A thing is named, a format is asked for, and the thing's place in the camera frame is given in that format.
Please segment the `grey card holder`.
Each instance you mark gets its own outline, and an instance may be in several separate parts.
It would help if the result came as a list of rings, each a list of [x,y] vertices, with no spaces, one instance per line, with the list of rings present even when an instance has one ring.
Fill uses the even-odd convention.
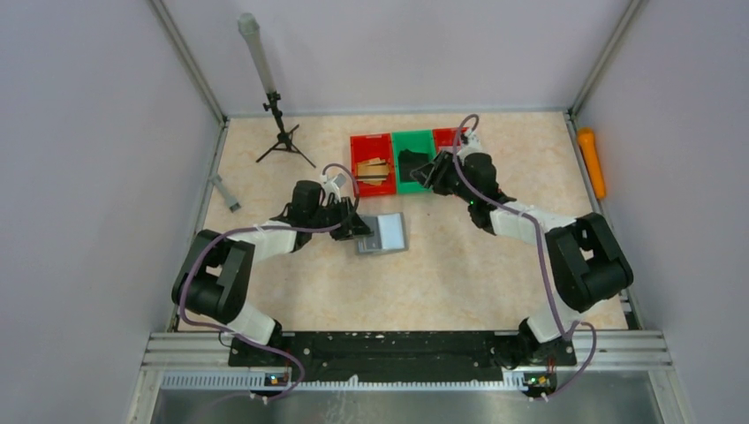
[[[405,217],[402,212],[361,218],[372,234],[358,240],[357,254],[394,254],[408,250]]]

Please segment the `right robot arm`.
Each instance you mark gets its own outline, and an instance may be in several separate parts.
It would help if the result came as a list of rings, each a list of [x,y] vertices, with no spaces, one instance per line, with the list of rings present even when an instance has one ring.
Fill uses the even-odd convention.
[[[548,304],[525,318],[498,353],[503,367],[545,360],[571,338],[585,312],[633,283],[632,267],[602,215],[559,216],[517,201],[500,189],[485,153],[458,158],[442,151],[410,175],[435,194],[465,201],[479,229],[537,249]]]

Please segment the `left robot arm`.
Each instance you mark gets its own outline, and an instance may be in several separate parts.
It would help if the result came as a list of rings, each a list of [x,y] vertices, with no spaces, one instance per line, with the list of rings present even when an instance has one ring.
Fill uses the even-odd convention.
[[[172,287],[171,300],[222,324],[225,331],[267,345],[281,324],[247,300],[252,267],[297,252],[311,240],[310,229],[320,229],[335,241],[373,234],[351,198],[339,197],[318,182],[301,180],[282,213],[260,227],[225,238],[216,231],[199,231]]]

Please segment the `black item in bin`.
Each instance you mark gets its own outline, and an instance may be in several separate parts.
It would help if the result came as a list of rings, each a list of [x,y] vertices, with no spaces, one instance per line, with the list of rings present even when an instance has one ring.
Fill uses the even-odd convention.
[[[429,153],[401,150],[397,155],[398,176],[402,183],[415,182],[412,172],[431,161]]]

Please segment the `green bin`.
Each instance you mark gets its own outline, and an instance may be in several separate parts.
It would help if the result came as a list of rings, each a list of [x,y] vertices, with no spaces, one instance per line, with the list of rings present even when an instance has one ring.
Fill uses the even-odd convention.
[[[395,160],[396,187],[398,194],[423,193],[426,189],[422,188],[417,182],[402,183],[398,176],[397,155],[401,150],[410,149],[429,153],[431,161],[435,158],[435,145],[431,130],[417,130],[405,132],[393,132],[392,149]]]

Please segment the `right red bin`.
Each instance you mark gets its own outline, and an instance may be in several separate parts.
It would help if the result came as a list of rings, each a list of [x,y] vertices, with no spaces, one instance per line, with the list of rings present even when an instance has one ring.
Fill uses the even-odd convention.
[[[464,133],[466,130],[472,130],[469,127],[462,127],[460,129],[460,134]],[[432,131],[433,139],[434,139],[434,145],[435,145],[435,153],[439,155],[443,151],[448,151],[452,154],[457,153],[458,151],[458,143],[459,143],[459,136],[456,136],[458,133],[456,128],[438,128],[434,129]]]

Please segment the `red bin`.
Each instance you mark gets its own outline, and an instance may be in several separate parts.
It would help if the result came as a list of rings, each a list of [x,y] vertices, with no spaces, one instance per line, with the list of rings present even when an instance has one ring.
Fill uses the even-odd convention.
[[[351,169],[360,195],[373,197],[397,193],[395,160],[389,133],[350,137]]]
[[[472,130],[469,127],[462,127],[460,129],[460,134],[464,133],[466,130]],[[434,145],[435,145],[435,153],[439,155],[443,151],[448,151],[452,154],[457,153],[458,151],[458,143],[459,143],[459,136],[456,136],[458,133],[456,128],[438,128],[434,129],[432,131],[433,139],[434,139]]]

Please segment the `left red bin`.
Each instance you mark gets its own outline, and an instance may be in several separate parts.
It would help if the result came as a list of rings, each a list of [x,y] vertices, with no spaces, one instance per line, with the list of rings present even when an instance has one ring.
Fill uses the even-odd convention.
[[[395,160],[389,133],[350,137],[351,169],[360,195],[373,197],[397,193]]]

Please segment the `orange flashlight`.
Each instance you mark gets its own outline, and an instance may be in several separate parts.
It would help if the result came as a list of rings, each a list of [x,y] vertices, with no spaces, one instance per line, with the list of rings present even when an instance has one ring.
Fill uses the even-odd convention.
[[[597,200],[604,199],[607,194],[603,178],[600,159],[596,149],[596,138],[591,128],[584,127],[578,130],[577,142],[583,156],[586,170],[591,181],[594,196]]]

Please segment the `black tripod with grey tube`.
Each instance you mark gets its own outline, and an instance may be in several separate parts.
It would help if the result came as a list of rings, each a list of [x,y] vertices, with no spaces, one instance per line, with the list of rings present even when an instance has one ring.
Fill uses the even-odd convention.
[[[260,163],[272,152],[285,152],[301,156],[315,169],[316,165],[312,160],[309,159],[293,142],[294,133],[299,129],[299,125],[293,126],[292,129],[287,129],[284,124],[284,114],[278,105],[281,100],[281,95],[277,91],[269,61],[262,45],[261,27],[256,17],[251,12],[244,12],[239,16],[238,32],[248,47],[250,56],[266,95],[266,102],[263,103],[263,109],[271,113],[278,129],[276,143],[261,154],[256,159],[256,162]]]

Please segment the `small grey bracket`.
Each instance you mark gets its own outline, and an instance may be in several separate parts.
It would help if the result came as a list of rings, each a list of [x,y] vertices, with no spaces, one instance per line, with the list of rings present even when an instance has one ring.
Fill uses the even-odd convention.
[[[231,213],[234,213],[237,210],[241,209],[241,204],[239,203],[238,199],[228,190],[228,188],[223,183],[222,177],[219,174],[214,173],[208,178],[208,181],[220,193],[226,208]]]

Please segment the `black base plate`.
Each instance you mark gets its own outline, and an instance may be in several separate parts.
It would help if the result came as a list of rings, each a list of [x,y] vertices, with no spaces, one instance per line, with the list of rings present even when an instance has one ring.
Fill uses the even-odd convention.
[[[231,367],[305,369],[304,382],[499,382],[518,367],[573,367],[570,342],[542,346],[516,331],[286,332],[271,352],[231,343]]]

